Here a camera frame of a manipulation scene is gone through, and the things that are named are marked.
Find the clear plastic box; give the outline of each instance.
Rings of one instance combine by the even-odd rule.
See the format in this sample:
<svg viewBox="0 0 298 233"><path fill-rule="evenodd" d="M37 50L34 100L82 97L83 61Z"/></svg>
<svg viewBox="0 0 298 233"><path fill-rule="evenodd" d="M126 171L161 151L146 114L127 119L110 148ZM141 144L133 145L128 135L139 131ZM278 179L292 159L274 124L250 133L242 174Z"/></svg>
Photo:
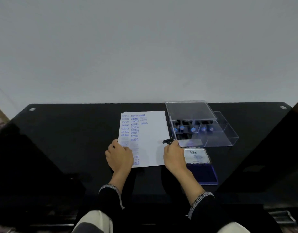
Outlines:
<svg viewBox="0 0 298 233"><path fill-rule="evenodd" d="M173 137L181 147L233 146L238 135L205 101L166 102Z"/></svg>

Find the wall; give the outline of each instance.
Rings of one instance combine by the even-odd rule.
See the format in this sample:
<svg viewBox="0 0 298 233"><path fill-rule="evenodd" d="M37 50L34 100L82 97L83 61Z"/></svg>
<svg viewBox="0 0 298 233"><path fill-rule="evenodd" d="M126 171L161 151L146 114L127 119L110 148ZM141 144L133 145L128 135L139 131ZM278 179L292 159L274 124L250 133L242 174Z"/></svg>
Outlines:
<svg viewBox="0 0 298 233"><path fill-rule="evenodd" d="M0 108L298 101L298 0L0 0Z"/></svg>

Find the sleeve cuff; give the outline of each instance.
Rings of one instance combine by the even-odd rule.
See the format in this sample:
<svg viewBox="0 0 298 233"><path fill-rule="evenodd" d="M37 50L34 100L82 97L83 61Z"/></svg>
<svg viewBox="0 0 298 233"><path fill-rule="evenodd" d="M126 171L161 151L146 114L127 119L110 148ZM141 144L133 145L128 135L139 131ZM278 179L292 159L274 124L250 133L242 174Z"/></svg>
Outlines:
<svg viewBox="0 0 298 233"><path fill-rule="evenodd" d="M212 195L213 197L215 197L213 195L213 193L209 192L209 191L205 191L203 194L199 195L197 197L197 199L193 202L193 204L191 205L191 208L190 208L190 211L188 213L188 218L191 219L192 217L192 214L193 214L193 211L194 209L197 207L197 205L202 201L202 199L204 199L206 196L209 196L209 195Z"/></svg>
<svg viewBox="0 0 298 233"><path fill-rule="evenodd" d="M107 185L103 185L103 186L99 189L99 192L100 192L102 189L104 189L104 188L112 188L112 189L114 189L114 190L117 192L117 194L118 194L118 196L119 196L119 200L120 200L120 206L121 206L122 209L124 209L124 207L123 207L123 205L122 205L121 194L120 194L119 189L118 189L116 186L112 185L112 184L107 184Z"/></svg>

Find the person's left hand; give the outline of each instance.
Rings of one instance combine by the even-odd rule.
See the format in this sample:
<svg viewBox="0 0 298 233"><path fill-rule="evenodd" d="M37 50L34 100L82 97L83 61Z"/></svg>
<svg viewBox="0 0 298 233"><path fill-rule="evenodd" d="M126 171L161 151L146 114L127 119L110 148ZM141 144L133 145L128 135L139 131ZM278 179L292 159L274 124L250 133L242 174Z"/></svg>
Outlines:
<svg viewBox="0 0 298 233"><path fill-rule="evenodd" d="M114 139L105 151L106 160L114 173L128 175L131 171L134 157L130 148L123 147Z"/></svg>

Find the person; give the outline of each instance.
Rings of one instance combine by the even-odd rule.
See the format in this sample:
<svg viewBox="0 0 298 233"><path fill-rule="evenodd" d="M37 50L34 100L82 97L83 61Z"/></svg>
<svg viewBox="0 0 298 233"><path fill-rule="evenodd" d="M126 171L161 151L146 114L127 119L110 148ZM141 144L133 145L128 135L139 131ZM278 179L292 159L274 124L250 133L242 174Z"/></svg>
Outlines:
<svg viewBox="0 0 298 233"><path fill-rule="evenodd" d="M134 158L131 149L122 147L115 139L105 151L108 165L113 170L110 182L101 187L95 209L85 214L73 233L113 232L120 229L120 214L124 209L121 193L131 171ZM246 228L233 222L223 211L211 192L205 191L186 167L183 149L178 141L164 148L164 164L179 181L190 203L187 217L206 233L247 233Z"/></svg>

